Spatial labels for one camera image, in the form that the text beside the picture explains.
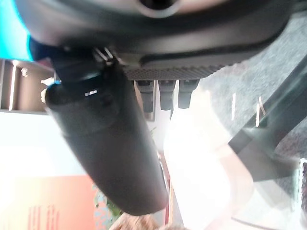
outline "black cylinder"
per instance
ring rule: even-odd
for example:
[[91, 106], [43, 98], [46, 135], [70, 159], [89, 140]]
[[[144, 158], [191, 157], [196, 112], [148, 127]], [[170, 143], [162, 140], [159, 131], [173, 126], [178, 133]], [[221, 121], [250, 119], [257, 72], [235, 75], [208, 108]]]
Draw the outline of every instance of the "black cylinder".
[[122, 211], [139, 216], [166, 207], [157, 150], [120, 68], [75, 85], [54, 84], [46, 104], [84, 169]]

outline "black plastic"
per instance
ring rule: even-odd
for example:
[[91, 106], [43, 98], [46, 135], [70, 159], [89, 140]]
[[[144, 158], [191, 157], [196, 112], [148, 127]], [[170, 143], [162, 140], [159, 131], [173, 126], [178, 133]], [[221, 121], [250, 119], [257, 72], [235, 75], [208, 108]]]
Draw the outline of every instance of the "black plastic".
[[178, 107], [187, 109], [190, 107], [191, 95], [197, 88], [200, 80], [180, 80], [179, 81], [179, 94], [178, 94]]
[[15, 2], [31, 36], [40, 43], [106, 46], [125, 66], [147, 69], [217, 67], [249, 58], [281, 33], [294, 3], [225, 0], [190, 12], [182, 6], [175, 15], [154, 19], [138, 12], [137, 1]]
[[144, 215], [166, 207], [156, 147], [117, 65], [97, 78], [50, 86], [46, 104], [82, 166], [120, 209]]
[[160, 80], [160, 107], [161, 110], [171, 110], [173, 108], [173, 93], [175, 89], [175, 80]]
[[143, 111], [152, 113], [154, 111], [154, 81], [153, 80], [138, 80], [136, 85], [141, 93], [143, 101]]

